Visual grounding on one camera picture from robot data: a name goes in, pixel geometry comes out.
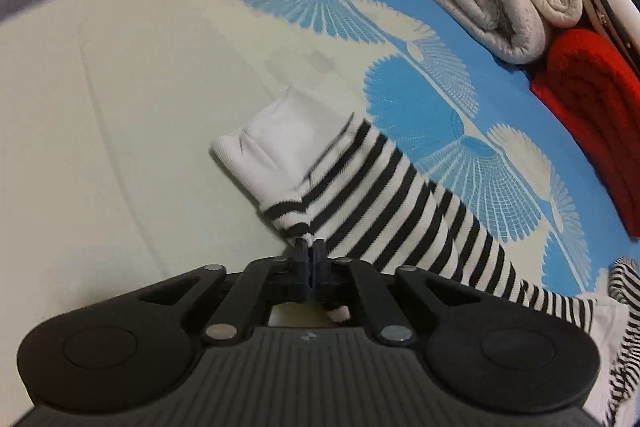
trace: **red folded blanket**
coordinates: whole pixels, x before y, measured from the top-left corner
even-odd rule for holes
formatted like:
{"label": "red folded blanket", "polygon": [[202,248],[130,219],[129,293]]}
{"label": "red folded blanket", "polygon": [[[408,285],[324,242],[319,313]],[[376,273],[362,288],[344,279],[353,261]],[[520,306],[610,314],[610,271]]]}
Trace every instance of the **red folded blanket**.
{"label": "red folded blanket", "polygon": [[589,157],[629,234],[640,236],[640,80],[600,35],[569,30],[531,90]]}

